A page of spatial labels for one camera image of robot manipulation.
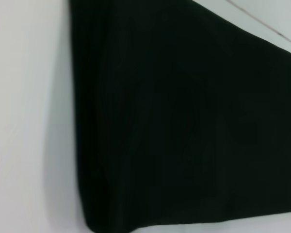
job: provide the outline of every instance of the white wall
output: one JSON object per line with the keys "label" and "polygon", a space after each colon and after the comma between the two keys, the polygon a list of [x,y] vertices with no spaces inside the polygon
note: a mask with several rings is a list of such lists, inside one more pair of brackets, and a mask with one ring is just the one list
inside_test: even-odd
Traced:
{"label": "white wall", "polygon": [[[235,1],[264,15],[256,12],[258,0]],[[289,42],[224,0],[197,2],[291,51]],[[277,19],[269,11],[272,0],[264,4],[265,20],[272,23]],[[278,10],[277,24],[291,36],[285,9]],[[76,190],[73,132],[67,1],[0,0],[0,233],[89,232]],[[291,233],[291,213],[139,231]]]}

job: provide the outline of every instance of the dark green fabric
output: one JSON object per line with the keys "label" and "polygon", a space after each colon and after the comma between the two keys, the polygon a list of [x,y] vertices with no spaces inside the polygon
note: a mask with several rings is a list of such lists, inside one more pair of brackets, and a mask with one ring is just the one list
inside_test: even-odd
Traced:
{"label": "dark green fabric", "polygon": [[70,0],[96,233],[291,212],[291,54],[191,0]]}

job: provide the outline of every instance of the white background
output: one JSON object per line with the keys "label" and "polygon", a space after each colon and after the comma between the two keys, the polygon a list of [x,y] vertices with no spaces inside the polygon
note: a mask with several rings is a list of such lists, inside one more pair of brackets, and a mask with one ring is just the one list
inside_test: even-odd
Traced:
{"label": "white background", "polygon": [[[196,0],[291,52],[225,0]],[[291,0],[233,0],[291,39]],[[86,233],[76,189],[65,0],[0,0],[0,233]],[[139,233],[291,233],[291,213]]]}

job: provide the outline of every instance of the black cloth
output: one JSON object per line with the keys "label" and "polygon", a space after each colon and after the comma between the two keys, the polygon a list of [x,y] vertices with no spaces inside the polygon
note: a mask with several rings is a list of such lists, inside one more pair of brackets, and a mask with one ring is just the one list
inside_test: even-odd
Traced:
{"label": "black cloth", "polygon": [[291,53],[191,0],[70,0],[88,227],[291,212]]}

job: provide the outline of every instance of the black fabric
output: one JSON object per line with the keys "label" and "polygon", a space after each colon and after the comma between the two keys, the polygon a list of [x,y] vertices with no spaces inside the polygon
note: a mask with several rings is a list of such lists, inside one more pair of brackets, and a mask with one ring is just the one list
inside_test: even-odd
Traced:
{"label": "black fabric", "polygon": [[96,233],[291,212],[291,54],[191,0],[70,0]]}

